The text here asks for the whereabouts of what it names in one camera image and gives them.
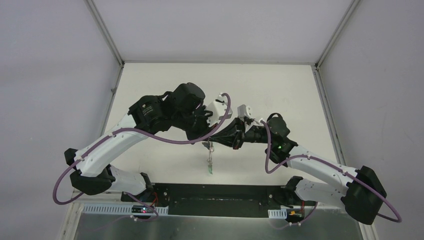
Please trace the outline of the grey perforated key organizer plate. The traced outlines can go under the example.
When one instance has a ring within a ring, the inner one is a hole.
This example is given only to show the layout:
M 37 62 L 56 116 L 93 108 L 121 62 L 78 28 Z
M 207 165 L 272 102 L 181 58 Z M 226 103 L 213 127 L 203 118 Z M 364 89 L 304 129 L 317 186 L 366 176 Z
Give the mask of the grey perforated key organizer plate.
M 202 145 L 208 150 L 208 158 L 206 160 L 207 169 L 208 169 L 208 173 L 212 175 L 213 174 L 213 152 L 215 151 L 215 148 L 211 141 L 203 141 Z

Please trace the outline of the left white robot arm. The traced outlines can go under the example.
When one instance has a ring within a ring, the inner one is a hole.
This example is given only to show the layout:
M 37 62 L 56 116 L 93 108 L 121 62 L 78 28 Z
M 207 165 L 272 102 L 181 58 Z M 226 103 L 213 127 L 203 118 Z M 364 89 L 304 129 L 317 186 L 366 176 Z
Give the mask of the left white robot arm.
M 171 127 L 183 130 L 189 141 L 207 135 L 216 122 L 204 105 L 205 94 L 194 83 L 182 83 L 162 95 L 145 95 L 131 105 L 123 118 L 100 139 L 84 149 L 65 151 L 71 185 L 86 195 L 108 190 L 127 192 L 140 202 L 152 198 L 153 189 L 145 173 L 120 170 L 111 163 L 133 145 Z

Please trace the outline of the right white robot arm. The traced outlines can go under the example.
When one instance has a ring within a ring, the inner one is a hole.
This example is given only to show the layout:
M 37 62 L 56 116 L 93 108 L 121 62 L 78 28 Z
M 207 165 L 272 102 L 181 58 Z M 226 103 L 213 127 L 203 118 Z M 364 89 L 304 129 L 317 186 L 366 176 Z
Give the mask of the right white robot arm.
M 244 143 L 266 144 L 265 153 L 273 169 L 292 168 L 307 173 L 319 182 L 293 176 L 284 187 L 284 200 L 290 205 L 300 201 L 321 202 L 346 211 L 354 220 L 371 225 L 383 205 L 387 193 L 375 171 L 367 166 L 360 169 L 321 159 L 305 147 L 290 140 L 290 130 L 279 113 L 272 113 L 266 124 L 250 126 L 252 119 L 235 118 L 230 125 L 212 135 L 210 141 L 238 150 Z

